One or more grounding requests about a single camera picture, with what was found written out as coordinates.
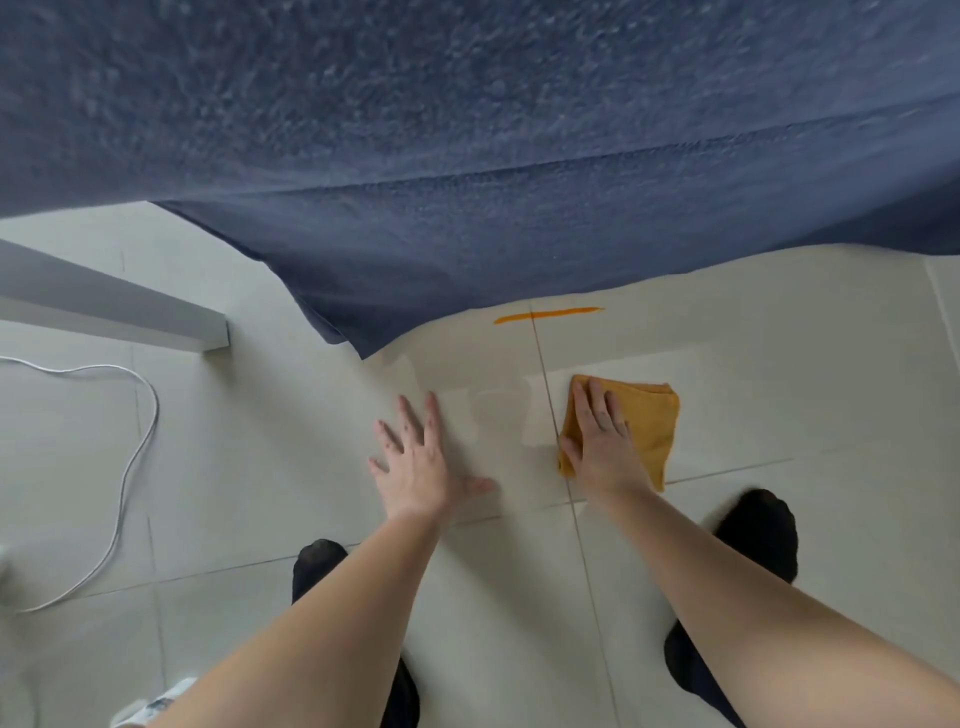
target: white cable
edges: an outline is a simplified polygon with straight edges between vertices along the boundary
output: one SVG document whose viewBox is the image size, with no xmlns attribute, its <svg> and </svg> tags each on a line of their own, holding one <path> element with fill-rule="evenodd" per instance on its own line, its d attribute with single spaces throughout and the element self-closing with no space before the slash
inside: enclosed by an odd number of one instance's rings
<svg viewBox="0 0 960 728">
<path fill-rule="evenodd" d="M 36 369 L 38 372 L 43 372 L 44 374 L 57 375 L 57 376 L 74 375 L 77 372 L 87 372 L 91 369 L 113 369 L 113 370 L 117 370 L 125 374 L 128 374 L 130 376 L 133 376 L 139 381 L 146 384 L 147 388 L 150 390 L 150 394 L 154 398 L 154 414 L 150 418 L 150 426 L 147 427 L 146 434 L 144 434 L 143 438 L 140 440 L 140 444 L 136 446 L 136 450 L 133 451 L 133 455 L 131 455 L 130 460 L 127 461 L 127 467 L 123 469 L 123 475 L 121 475 L 120 477 L 120 494 L 119 494 L 119 497 L 117 498 L 117 517 L 116 517 L 116 521 L 113 524 L 113 536 L 110 538 L 110 545 L 107 546 L 107 550 L 104 552 L 104 555 L 100 557 L 100 561 L 97 562 L 97 565 L 93 569 L 91 569 L 83 579 L 78 581 L 76 584 L 74 584 L 72 587 L 66 590 L 63 594 L 61 594 L 60 596 L 56 596 L 53 599 L 50 599 L 50 601 L 45 601 L 42 604 L 38 604 L 36 607 L 31 607 L 30 609 L 15 610 L 17 614 L 26 615 L 26 614 L 31 614 L 32 612 L 39 612 L 40 610 L 46 609 L 47 607 L 52 607 L 54 604 L 59 604 L 68 596 L 72 595 L 74 592 L 80 589 L 81 586 L 83 586 L 84 584 L 86 584 L 86 582 L 92 579 L 97 574 L 98 571 L 100 571 L 100 569 L 109 559 L 110 555 L 113 553 L 113 550 L 116 548 L 117 542 L 120 540 L 120 529 L 123 525 L 124 497 L 127 493 L 127 479 L 130 476 L 130 471 L 132 470 L 133 464 L 136 462 L 136 459 L 140 456 L 140 453 L 143 452 L 144 448 L 147 447 L 147 444 L 154 437 L 154 432 L 156 432 L 156 422 L 160 416 L 160 397 L 157 396 L 156 389 L 154 388 L 153 384 L 151 384 L 145 378 L 140 376 L 134 370 L 127 369 L 127 367 L 121 367 L 117 364 L 90 364 L 85 367 L 77 367 L 76 369 L 47 369 L 46 367 L 38 366 L 37 364 L 34 364 L 29 361 L 25 361 L 23 359 L 17 359 L 12 356 L 0 356 L 0 362 L 5 362 L 5 361 L 11 364 L 22 364 L 25 367 Z"/>
</svg>

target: black sock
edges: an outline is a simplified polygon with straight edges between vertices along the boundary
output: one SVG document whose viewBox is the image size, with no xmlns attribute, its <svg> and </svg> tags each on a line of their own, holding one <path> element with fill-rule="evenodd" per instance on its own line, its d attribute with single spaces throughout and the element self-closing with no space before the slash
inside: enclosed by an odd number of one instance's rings
<svg viewBox="0 0 960 728">
<path fill-rule="evenodd" d="M 797 578 L 797 525 L 786 503 L 770 491 L 744 493 L 715 535 L 783 581 L 792 584 Z M 733 725 L 743 725 L 679 621 L 667 635 L 663 657 L 677 685 L 699 695 Z"/>
<path fill-rule="evenodd" d="M 347 550 L 320 539 L 300 550 L 294 564 L 293 600 L 297 601 L 347 558 Z M 416 728 L 420 722 L 420 694 L 410 670 L 400 660 L 380 728 Z"/>
</svg>

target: wrist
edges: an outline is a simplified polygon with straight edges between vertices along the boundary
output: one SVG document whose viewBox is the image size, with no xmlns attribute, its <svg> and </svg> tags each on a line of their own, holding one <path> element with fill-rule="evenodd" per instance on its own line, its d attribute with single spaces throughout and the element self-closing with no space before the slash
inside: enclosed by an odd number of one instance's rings
<svg viewBox="0 0 960 728">
<path fill-rule="evenodd" d="M 653 488 L 643 480 L 638 479 L 616 483 L 606 488 L 598 488 L 592 500 L 596 502 L 600 510 L 609 515 L 611 511 L 657 497 L 659 496 Z"/>
<path fill-rule="evenodd" d="M 440 511 L 404 509 L 387 514 L 387 523 L 397 523 L 417 530 L 436 530 L 438 533 L 444 530 L 444 518 Z"/>
</svg>

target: yellow cloth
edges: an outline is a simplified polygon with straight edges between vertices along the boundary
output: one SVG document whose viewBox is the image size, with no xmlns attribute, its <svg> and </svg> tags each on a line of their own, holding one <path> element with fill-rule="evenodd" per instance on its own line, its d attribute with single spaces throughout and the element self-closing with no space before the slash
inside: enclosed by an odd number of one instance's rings
<svg viewBox="0 0 960 728">
<path fill-rule="evenodd" d="M 579 381 L 584 385 L 589 397 L 587 383 L 590 377 L 576 375 L 570 381 L 570 394 L 566 402 L 566 419 L 562 435 L 582 445 L 584 435 L 577 423 L 577 413 L 573 406 L 573 383 Z M 599 379 L 604 392 L 613 392 L 623 415 L 630 424 L 630 432 L 634 436 L 634 446 L 640 453 L 640 459 L 647 468 L 647 473 L 654 482 L 658 492 L 663 492 L 663 472 L 666 468 L 666 459 L 670 456 L 673 447 L 673 433 L 677 427 L 677 417 L 680 415 L 680 398 L 669 384 L 628 384 L 611 379 Z M 573 465 L 566 453 L 560 451 L 560 472 L 566 477 L 573 477 Z"/>
</svg>

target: orange line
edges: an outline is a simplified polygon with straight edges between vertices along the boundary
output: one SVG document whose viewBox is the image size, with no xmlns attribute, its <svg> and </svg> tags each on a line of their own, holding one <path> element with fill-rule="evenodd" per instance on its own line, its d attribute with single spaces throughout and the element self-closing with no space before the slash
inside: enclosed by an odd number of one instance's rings
<svg viewBox="0 0 960 728">
<path fill-rule="evenodd" d="M 552 319 L 556 316 L 573 316 L 578 313 L 596 313 L 604 310 L 597 305 L 589 305 L 583 308 L 561 308 L 557 311 L 534 311 L 533 313 L 515 313 L 513 316 L 501 316 L 493 324 L 508 324 L 511 321 L 527 321 L 528 319 Z"/>
</svg>

